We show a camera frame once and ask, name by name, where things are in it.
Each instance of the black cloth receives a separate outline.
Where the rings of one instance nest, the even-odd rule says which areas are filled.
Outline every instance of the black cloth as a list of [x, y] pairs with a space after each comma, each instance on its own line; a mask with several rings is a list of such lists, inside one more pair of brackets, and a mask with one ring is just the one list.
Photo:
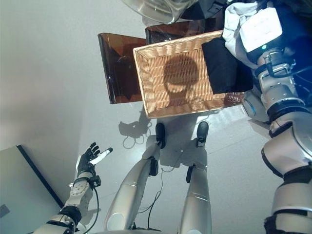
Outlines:
[[215, 38], [202, 44], [213, 93], [245, 92], [252, 89], [253, 76], [250, 68], [237, 60], [224, 43], [224, 39]]

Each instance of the woven basket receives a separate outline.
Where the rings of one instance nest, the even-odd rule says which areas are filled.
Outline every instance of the woven basket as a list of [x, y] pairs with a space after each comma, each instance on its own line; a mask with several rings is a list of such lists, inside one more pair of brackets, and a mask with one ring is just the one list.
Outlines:
[[222, 31], [133, 49], [148, 118], [177, 116], [240, 104], [243, 93], [214, 95], [201, 45]]

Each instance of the gray floor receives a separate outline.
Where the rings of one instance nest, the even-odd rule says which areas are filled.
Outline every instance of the gray floor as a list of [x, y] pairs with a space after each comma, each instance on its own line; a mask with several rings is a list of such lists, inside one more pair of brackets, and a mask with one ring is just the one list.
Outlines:
[[[118, 0], [1, 0], [0, 10], [0, 149], [22, 144], [65, 200], [78, 155], [93, 141], [113, 147], [96, 167], [102, 179], [100, 214], [91, 233], [100, 232], [121, 181], [153, 139], [156, 120], [141, 118], [130, 131], [140, 137], [127, 138], [124, 126], [139, 121], [142, 103], [109, 104], [97, 34], [143, 38], [141, 17]], [[203, 119], [210, 125], [206, 151], [214, 234], [265, 233], [263, 220], [281, 180], [262, 162], [267, 138], [254, 131], [240, 106], [158, 120], [168, 132], [161, 167], [177, 168], [164, 174], [151, 226], [177, 232], [187, 191], [185, 165], [194, 156], [189, 143]], [[149, 178], [143, 207], [160, 185], [160, 175]], [[84, 223], [93, 221], [95, 207], [93, 198]], [[147, 214], [139, 214], [136, 224], [146, 227]]]

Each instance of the cable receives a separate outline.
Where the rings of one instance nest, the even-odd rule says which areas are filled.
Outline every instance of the cable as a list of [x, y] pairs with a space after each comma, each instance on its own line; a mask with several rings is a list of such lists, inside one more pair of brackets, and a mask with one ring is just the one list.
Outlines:
[[162, 188], [163, 188], [163, 185], [164, 185], [164, 181], [163, 181], [163, 178], [162, 178], [163, 172], [164, 172], [164, 170], [161, 168], [161, 188], [160, 188], [160, 191], [158, 191], [158, 192], [156, 193], [154, 202], [152, 203], [150, 212], [148, 213], [147, 228], [150, 228], [150, 217], [151, 217], [151, 212], [152, 212], [152, 209], [153, 209], [153, 207], [154, 207], [154, 205], [155, 205], [155, 202], [158, 200], [159, 196], [161, 195], [161, 191], [162, 191]]
[[163, 172], [164, 172], [164, 170], [161, 168], [161, 187], [160, 187], [160, 190], [157, 191], [157, 193], [156, 193], [156, 195], [155, 195], [155, 198], [154, 198], [154, 201], [153, 201], [152, 204], [151, 204], [149, 207], [147, 207], [144, 211], [137, 212], [137, 214], [141, 214], [141, 213], [147, 212], [150, 208], [152, 208], [152, 207], [154, 206], [155, 202], [156, 202], [156, 201], [158, 200], [158, 198], [160, 197], [161, 192], [162, 192], [162, 188], [163, 188], [163, 186], [164, 186], [163, 177], [162, 177]]
[[300, 75], [296, 75], [296, 77], [298, 77], [299, 79], [302, 79], [303, 81], [305, 81], [306, 83], [312, 84], [312, 81], [309, 81], [307, 79], [304, 79], [303, 77], [301, 77]]
[[271, 63], [271, 62], [267, 63], [267, 68], [268, 68], [269, 75], [270, 75], [271, 77], [273, 77], [273, 78], [285, 78], [285, 77], [297, 75], [297, 74], [302, 73], [302, 72], [305, 72], [305, 71], [307, 71], [307, 70], [311, 70], [311, 69], [312, 69], [312, 66], [307, 66], [307, 67], [305, 67], [305, 68], [300, 69], [299, 71], [290, 72], [290, 73], [287, 73], [287, 74], [284, 74], [284, 75], [275, 75], [275, 74], [274, 74], [274, 71], [273, 71], [273, 66], [272, 66], [272, 63]]
[[98, 192], [97, 192], [96, 188], [94, 188], [94, 192], [96, 193], [96, 196], [97, 196], [97, 215], [96, 215], [96, 218], [95, 218], [93, 224], [91, 225], [91, 227], [88, 230], [86, 230], [83, 234], [87, 234], [94, 227], [94, 225], [98, 219], [99, 202], [98, 202]]

